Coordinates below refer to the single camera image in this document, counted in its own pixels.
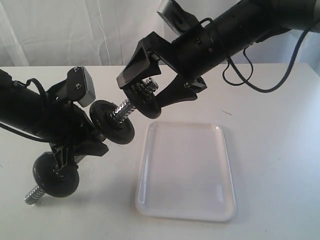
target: black disc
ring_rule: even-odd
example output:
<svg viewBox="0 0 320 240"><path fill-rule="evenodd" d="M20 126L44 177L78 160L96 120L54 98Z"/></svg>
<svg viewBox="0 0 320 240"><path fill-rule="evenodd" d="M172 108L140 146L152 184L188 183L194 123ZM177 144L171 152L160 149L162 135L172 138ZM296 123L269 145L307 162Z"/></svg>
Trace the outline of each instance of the black disc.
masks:
<svg viewBox="0 0 320 240"><path fill-rule="evenodd" d="M117 108L114 103L98 100L90 107L90 117L95 127L110 141L125 145L135 137L135 129L127 118L121 124L116 124L111 119L112 112Z"/></svg>
<svg viewBox="0 0 320 240"><path fill-rule="evenodd" d="M78 166L67 165L56 173L57 162L52 152L45 152L33 164L33 177L45 193L65 198L73 194L79 185Z"/></svg>

